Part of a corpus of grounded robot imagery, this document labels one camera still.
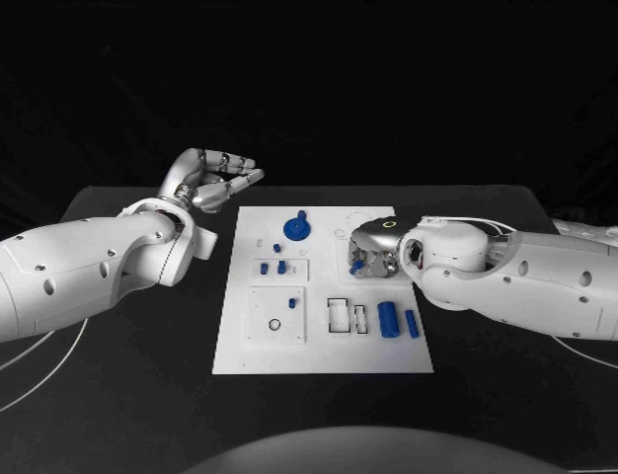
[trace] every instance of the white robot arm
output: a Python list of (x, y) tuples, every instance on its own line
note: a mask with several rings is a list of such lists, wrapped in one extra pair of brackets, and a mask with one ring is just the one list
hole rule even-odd
[[(213, 171), (241, 176), (225, 182)], [(191, 148), (158, 196), (116, 217), (38, 227), (0, 242), (0, 343), (82, 321), (136, 289), (177, 284), (191, 257), (205, 260), (215, 243), (189, 207), (215, 212), (261, 177), (251, 160)]]
[(531, 232), (489, 237), (450, 219), (362, 224), (349, 242), (354, 277), (403, 271), (443, 309), (560, 338), (618, 341), (618, 248)]

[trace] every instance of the white board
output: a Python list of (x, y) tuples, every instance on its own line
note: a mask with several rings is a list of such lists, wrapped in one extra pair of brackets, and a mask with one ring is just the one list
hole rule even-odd
[[(283, 235), (283, 224), (299, 210), (306, 212), (310, 233), (305, 240), (293, 242)], [(390, 215), (394, 209), (385, 206), (240, 207), (211, 373), (431, 372), (408, 278), (397, 275), (355, 279), (348, 274), (351, 230)], [(273, 244), (280, 245), (280, 253), (273, 252)], [(283, 275), (276, 272), (280, 260), (287, 268)], [(264, 275), (259, 272), (261, 263), (267, 263)], [(297, 297), (290, 308), (293, 294)], [(335, 301), (332, 313), (328, 299)], [(345, 324), (338, 299), (345, 299), (348, 332), (338, 332)], [(398, 338), (380, 335), (381, 301), (393, 301), (397, 307)], [(405, 324), (407, 309), (416, 315), (416, 339)], [(338, 324), (333, 332), (329, 315)]]

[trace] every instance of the table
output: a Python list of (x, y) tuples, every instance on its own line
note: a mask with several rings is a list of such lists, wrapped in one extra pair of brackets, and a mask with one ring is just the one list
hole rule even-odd
[[(116, 215), (155, 193), (86, 188), (61, 221)], [(555, 233), (518, 186), (251, 187), (218, 214), (194, 215), (218, 234), (210, 260), (191, 262), (175, 287), (133, 292), (90, 318), (61, 370), (0, 414), (0, 472), (177, 473), (269, 435), (352, 425), (465, 435), (567, 469), (618, 468), (618, 370), (547, 336), (437, 309), (417, 290), (433, 374), (213, 376), (238, 205), (391, 205), (414, 222), (480, 216)], [(76, 332), (58, 331), (0, 374), (0, 405), (50, 371)], [(30, 343), (0, 346), (0, 357)]]

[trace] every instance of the robotic hand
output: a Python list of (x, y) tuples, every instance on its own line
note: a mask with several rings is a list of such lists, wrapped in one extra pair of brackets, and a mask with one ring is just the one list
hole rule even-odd
[[(225, 182), (213, 172), (240, 176)], [(251, 160), (191, 148), (158, 196), (116, 217), (38, 227), (0, 242), (0, 343), (71, 325), (136, 289), (177, 284), (191, 257), (205, 260), (215, 243), (189, 207), (215, 212), (261, 177)]]
[(618, 341), (618, 248), (574, 237), (488, 236), (460, 217), (387, 217), (351, 233), (357, 278), (411, 278), (427, 301), (558, 338)]

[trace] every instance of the blue object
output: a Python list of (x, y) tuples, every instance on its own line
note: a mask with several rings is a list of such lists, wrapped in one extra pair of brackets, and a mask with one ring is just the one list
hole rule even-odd
[(377, 305), (377, 317), (380, 318), (380, 335), (382, 338), (398, 338), (397, 308), (391, 301), (382, 301)]
[(408, 333), (411, 333), (411, 338), (414, 339), (418, 334), (418, 327), (416, 326), (416, 318), (413, 316), (413, 311), (407, 309), (404, 311), (405, 314), (405, 324), (408, 325)]
[(283, 225), (283, 234), (290, 240), (305, 240), (310, 232), (309, 223), (306, 222), (306, 213), (300, 210), (297, 216)]
[(348, 272), (354, 275), (355, 274), (355, 271), (362, 269), (362, 262), (359, 260), (357, 260), (352, 265), (351, 265), (351, 269), (348, 270)]

